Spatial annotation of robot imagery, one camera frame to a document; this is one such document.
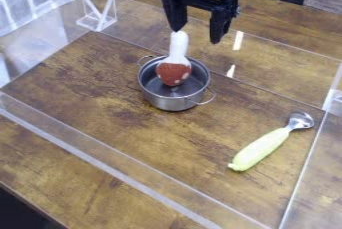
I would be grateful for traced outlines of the red white toy mushroom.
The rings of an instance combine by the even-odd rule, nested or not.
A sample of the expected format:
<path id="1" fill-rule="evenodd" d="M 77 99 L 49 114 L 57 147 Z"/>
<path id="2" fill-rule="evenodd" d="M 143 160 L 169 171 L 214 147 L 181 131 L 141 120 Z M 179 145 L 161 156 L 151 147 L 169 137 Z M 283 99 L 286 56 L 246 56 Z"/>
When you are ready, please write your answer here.
<path id="1" fill-rule="evenodd" d="M 188 35 L 184 31 L 171 33 L 168 56 L 159 62 L 155 72 L 167 86 L 177 86 L 191 74 L 191 63 L 186 57 Z"/>

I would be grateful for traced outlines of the clear acrylic bracket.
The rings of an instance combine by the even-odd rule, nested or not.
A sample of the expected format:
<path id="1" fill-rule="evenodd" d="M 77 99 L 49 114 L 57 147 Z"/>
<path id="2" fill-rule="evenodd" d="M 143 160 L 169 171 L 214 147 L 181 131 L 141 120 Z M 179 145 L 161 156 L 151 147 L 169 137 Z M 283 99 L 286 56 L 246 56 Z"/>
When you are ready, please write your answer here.
<path id="1" fill-rule="evenodd" d="M 91 0 L 81 1 L 84 15 L 76 24 L 93 32 L 101 32 L 117 22 L 116 0 L 107 0 L 103 11 L 99 11 Z"/>

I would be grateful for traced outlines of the small steel pot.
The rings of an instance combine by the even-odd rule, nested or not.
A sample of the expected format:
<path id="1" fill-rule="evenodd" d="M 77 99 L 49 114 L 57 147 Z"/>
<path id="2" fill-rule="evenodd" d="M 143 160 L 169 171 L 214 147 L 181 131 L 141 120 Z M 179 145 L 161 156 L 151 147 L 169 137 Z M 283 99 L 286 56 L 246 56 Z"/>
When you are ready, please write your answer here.
<path id="1" fill-rule="evenodd" d="M 163 56 L 145 55 L 137 60 L 137 83 L 149 104 L 164 111 L 177 112 L 210 103 L 216 93 L 210 88 L 211 75 L 206 65 L 190 58 L 192 73 L 177 86 L 167 86 L 156 76 L 155 68 Z"/>

